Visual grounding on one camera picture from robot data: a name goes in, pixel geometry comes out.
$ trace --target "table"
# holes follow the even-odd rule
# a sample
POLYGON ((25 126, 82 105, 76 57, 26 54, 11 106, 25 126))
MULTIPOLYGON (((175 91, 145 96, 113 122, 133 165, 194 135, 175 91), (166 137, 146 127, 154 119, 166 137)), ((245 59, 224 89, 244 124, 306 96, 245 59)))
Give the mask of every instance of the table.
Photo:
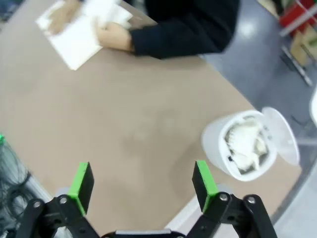
MULTIPOLYGON (((158 60, 103 49, 77 71, 35 24, 53 1, 26 0, 0 34, 0 125, 19 158, 52 195, 79 162, 95 176, 88 219, 102 235, 161 229, 194 196, 194 161, 211 121, 252 109, 199 57, 158 60)), ((152 21, 124 4, 133 24, 152 21)), ((301 169, 277 159, 256 181, 210 166, 236 196, 255 193, 270 214, 301 169)))

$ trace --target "black sleeve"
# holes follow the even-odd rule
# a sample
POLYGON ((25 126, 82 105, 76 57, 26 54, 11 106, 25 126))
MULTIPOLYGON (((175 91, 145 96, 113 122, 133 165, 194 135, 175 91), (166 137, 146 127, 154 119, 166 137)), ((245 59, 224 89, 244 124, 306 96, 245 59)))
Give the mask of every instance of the black sleeve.
POLYGON ((207 22, 188 13, 158 25, 131 30, 135 55, 163 59, 219 52, 205 24, 207 22))

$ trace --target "cable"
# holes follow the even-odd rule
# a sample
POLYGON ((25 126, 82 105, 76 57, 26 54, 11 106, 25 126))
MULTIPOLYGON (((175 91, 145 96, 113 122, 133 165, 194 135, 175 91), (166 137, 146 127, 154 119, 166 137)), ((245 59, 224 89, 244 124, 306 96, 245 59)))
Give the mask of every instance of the cable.
POLYGON ((25 187, 30 176, 10 145, 0 144, 0 211, 7 214, 6 222, 11 227, 18 226, 28 202, 35 198, 25 187))
POLYGON ((5 208, 13 219, 20 222, 28 202, 35 198, 34 194, 23 185, 10 187, 5 198, 5 208))
POLYGON ((4 232, 4 218, 0 218, 0 236, 4 232))

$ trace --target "white trash can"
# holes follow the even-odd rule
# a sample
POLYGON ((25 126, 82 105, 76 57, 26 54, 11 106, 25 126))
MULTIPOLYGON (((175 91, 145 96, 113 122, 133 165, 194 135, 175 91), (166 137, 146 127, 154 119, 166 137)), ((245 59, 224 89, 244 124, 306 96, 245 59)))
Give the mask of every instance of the white trash can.
POLYGON ((279 154, 292 165, 298 165, 299 149, 286 119, 274 108, 263 108, 258 111, 245 111, 220 118, 207 125, 202 134, 202 146, 207 158, 216 167, 240 181, 252 181, 263 175, 276 160, 279 154), (231 158, 231 152, 225 141, 228 131, 246 118, 254 117, 263 125, 261 131, 267 147, 267 154, 260 162, 259 170, 241 173, 231 158))

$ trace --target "gray floor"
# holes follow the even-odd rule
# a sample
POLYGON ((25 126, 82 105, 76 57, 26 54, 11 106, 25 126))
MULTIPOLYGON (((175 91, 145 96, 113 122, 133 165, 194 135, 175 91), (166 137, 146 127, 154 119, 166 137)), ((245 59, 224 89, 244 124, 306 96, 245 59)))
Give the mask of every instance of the gray floor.
MULTIPOLYGON (((317 137, 310 120, 309 104, 314 90, 309 88, 294 68, 286 64, 281 46, 290 39, 279 36, 278 21, 256 0, 242 0, 235 39, 224 54, 205 55, 227 80, 251 103, 261 110, 271 106, 279 110, 290 123, 296 137, 317 137)), ((317 70, 308 68, 316 82, 317 70)), ((306 180, 317 158, 316 147, 300 146, 302 176, 273 217, 275 222, 306 180)))
POLYGON ((275 224, 278 238, 316 238, 317 164, 292 203, 275 224))

